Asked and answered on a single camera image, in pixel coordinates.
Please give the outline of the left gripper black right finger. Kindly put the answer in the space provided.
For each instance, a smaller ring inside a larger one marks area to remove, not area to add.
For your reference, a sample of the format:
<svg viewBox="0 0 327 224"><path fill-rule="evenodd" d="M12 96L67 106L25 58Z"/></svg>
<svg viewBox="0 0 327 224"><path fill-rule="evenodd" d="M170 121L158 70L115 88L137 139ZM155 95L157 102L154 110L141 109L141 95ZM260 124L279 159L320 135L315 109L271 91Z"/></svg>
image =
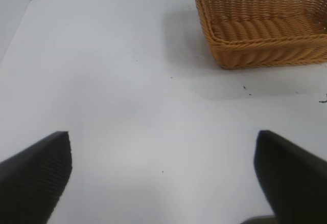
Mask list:
<svg viewBox="0 0 327 224"><path fill-rule="evenodd" d="M261 130L254 169L278 223L326 223L326 161Z"/></svg>

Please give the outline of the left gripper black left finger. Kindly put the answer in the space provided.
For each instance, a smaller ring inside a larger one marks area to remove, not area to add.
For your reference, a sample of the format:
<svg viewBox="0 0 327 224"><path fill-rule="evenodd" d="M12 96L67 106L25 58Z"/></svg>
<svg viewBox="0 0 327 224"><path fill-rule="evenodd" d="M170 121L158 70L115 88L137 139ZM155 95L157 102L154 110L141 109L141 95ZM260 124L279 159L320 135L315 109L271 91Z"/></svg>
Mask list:
<svg viewBox="0 0 327 224"><path fill-rule="evenodd" d="M1 162L1 223L47 223L72 172L68 132L57 131Z"/></svg>

